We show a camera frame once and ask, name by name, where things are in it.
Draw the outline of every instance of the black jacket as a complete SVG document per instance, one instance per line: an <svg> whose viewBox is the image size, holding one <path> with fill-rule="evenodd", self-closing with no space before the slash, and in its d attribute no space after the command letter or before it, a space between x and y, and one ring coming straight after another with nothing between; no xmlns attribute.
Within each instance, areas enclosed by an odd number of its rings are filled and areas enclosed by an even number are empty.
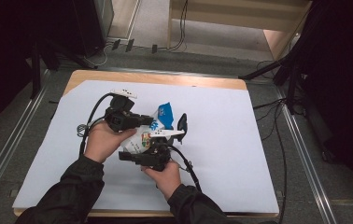
<svg viewBox="0 0 353 224"><path fill-rule="evenodd" d="M36 207L25 210L16 224L84 223L104 186L104 165L81 156L66 169ZM180 185L168 200L178 223L239 223L195 187Z"/></svg>

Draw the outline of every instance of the gray floor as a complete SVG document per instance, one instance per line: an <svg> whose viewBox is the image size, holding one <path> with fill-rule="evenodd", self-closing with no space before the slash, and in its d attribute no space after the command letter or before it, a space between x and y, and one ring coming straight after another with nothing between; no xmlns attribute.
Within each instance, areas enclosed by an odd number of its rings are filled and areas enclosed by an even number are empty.
<svg viewBox="0 0 353 224"><path fill-rule="evenodd" d="M114 68L147 69L236 78L236 76L256 70L258 63L251 60L237 60L190 53L159 52L151 54L150 49L135 49L132 52L125 53L124 47L114 51L109 50L107 53L108 61L103 66L100 66L100 70ZM92 59L101 61L104 58L98 56ZM50 104L49 101L58 101L60 99L69 76L75 69L78 69L77 65L67 60L62 60L62 67L57 72L50 72L49 88L0 179L0 223L13 223L16 219L11 209L14 197L9 196L10 192L21 186L36 151L46 134L51 116L56 109L56 105ZM261 105L277 99L275 86L264 77L259 77L258 81L248 82L247 87L253 105ZM29 95L30 85L22 90L10 106L0 115L0 150L18 121L19 115L28 104ZM255 114L259 118L266 112L267 108L264 108L255 111ZM331 201L337 223L353 223L353 173L344 165L333 165L324 162L320 157L319 144L310 129L309 123L301 116L297 116L296 119L318 171L318 176ZM308 184L301 159L283 115L279 117L278 125L286 149L288 165L288 194L284 223L323 223L316 199ZM271 116L259 121L258 128L261 136L267 135L272 126L273 120ZM275 132L270 138L263 141L263 147L275 191L280 194L284 185L283 165ZM282 198L278 197L278 200L281 205ZM246 217L241 220L242 223L257 223L269 219Z"/></svg>

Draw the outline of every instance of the floor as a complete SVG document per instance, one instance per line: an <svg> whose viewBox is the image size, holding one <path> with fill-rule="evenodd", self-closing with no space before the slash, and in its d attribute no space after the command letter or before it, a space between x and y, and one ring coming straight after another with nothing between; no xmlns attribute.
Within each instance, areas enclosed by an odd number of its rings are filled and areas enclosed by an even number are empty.
<svg viewBox="0 0 353 224"><path fill-rule="evenodd" d="M230 47L218 48L218 46L224 44L223 36L218 38L218 42L212 37L203 41L197 40L198 44L194 47L194 44L191 43L194 42L192 41L194 38L189 38L189 35L194 35L194 29L187 27L187 48L184 52L159 51L152 54L151 45L159 43L159 46L161 46L163 35L156 35L152 38L151 35L139 35L140 32L137 30L146 30L145 28L139 28L138 21L140 21L140 14L145 14L143 8L151 8L150 4L154 4L153 2L155 1L141 0L140 8L136 14L137 19L134 28L131 30L131 37L135 39L135 47L131 52L125 52L125 46L121 46L115 50L105 50L108 60L102 52L90 58L92 62L104 63L99 66L99 70L156 71L158 73L171 72L236 78L249 74L268 63L261 62L272 60L269 50L265 47L264 36L261 35L259 30L251 31L253 33L248 32L252 34L247 37L250 40L246 41L246 45L240 50L229 51ZM203 45L214 45L216 47L211 49L203 47ZM79 69L75 63L63 57L60 57L60 61L62 65L58 71L43 70L43 78L46 79L45 83L47 84L44 86L40 98L33 101L29 100L31 86L28 85L0 115L0 154L3 153L3 150L10 152L7 166L0 171L2 174L0 175L0 223L13 223L15 221L16 217L12 212L11 205L36 151L46 135L51 117L56 111L57 105L53 102L60 100L71 73ZM253 106L267 104L283 97L286 88L273 85L271 79L266 78L271 76L272 73L268 73L263 77L247 82ZM28 122L23 126L21 135L16 141L17 145L7 147L10 146L8 138L13 134L13 129L21 115L24 114L25 108L33 103L36 103L33 105L35 111L28 117ZM270 114L270 116L258 121L258 129L262 137L270 134L269 138L262 143L280 208L283 204L283 195L286 193L287 196L283 223L353 223L353 172L343 164L329 164L322 160L320 143L305 117L290 117L288 113L281 113L277 119L277 124L286 154L288 178L285 181L280 143L276 131L271 132L274 127L274 110L269 112L269 109L270 107L264 107L255 110L255 116L259 119L267 113ZM299 128L299 132L294 132L291 129L293 124ZM302 139L296 139L296 135L300 135ZM305 151L301 147L297 147L297 142L304 143ZM309 172L306 166L307 158L302 156L304 153L313 165L311 168L309 167L311 169ZM325 197L318 197L318 189L313 187L315 186L313 184L313 178L315 177L317 177L322 187L320 192L323 194L321 196ZM284 191L285 183L287 183L287 192ZM319 200L325 200L329 203L330 211L327 211L329 217L323 214L324 209L321 207ZM241 223L258 223L266 220L278 221L278 219L279 217L238 218ZM114 219L113 223L119 223L119 220Z"/></svg>

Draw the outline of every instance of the blue package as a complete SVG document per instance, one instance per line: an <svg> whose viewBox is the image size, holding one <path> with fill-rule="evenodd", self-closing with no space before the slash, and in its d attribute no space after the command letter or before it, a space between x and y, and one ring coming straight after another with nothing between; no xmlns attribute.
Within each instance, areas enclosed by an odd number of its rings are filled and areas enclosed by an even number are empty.
<svg viewBox="0 0 353 224"><path fill-rule="evenodd" d="M159 105L158 119L166 130L172 130L174 116L170 103Z"/></svg>

